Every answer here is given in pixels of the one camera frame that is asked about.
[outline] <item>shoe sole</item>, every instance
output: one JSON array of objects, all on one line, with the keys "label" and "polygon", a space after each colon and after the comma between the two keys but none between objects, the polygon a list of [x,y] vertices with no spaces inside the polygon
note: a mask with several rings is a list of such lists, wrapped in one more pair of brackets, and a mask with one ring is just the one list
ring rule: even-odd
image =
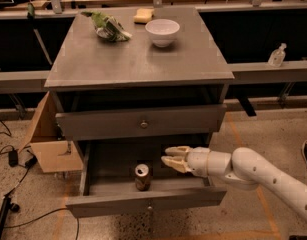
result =
[{"label": "shoe sole", "polygon": [[306,143],[307,143],[307,140],[303,142],[303,145],[302,145],[302,148],[301,148],[301,154],[302,154],[303,160],[304,160],[305,165],[306,165],[306,170],[307,170],[307,160],[306,160],[305,154],[304,154],[304,148],[305,148]]}]

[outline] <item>green snack bag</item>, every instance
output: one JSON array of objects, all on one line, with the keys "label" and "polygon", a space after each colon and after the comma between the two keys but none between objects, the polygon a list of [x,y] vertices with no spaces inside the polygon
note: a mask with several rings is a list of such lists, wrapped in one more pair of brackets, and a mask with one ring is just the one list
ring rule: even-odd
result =
[{"label": "green snack bag", "polygon": [[87,11],[81,14],[92,18],[96,34],[107,41],[127,41],[132,37],[113,16],[102,12]]}]

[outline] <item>white bowl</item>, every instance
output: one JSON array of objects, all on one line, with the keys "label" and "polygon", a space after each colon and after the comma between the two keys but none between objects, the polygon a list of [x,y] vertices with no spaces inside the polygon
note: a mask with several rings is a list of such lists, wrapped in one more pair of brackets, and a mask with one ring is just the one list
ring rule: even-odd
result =
[{"label": "white bowl", "polygon": [[173,20],[157,19],[148,22],[145,29],[153,44],[158,47],[166,47],[176,39],[180,25]]}]

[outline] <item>bottle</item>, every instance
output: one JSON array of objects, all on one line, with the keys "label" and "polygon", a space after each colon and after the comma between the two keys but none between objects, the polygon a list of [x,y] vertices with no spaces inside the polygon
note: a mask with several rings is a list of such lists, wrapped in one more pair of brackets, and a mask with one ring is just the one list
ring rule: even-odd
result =
[{"label": "bottle", "polygon": [[286,48],[285,43],[281,43],[281,46],[279,49],[276,49],[272,52],[268,64],[273,66],[273,67],[280,67],[284,58],[285,58],[285,51],[284,49]]}]

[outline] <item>cardboard box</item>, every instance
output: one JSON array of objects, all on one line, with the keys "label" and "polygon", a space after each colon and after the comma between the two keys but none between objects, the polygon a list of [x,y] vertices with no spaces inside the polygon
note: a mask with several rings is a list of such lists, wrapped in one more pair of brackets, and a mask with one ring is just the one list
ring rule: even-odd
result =
[{"label": "cardboard box", "polygon": [[56,113],[55,103],[48,92],[36,108],[18,152],[30,145],[43,172],[82,170],[83,160],[74,142],[57,140]]}]

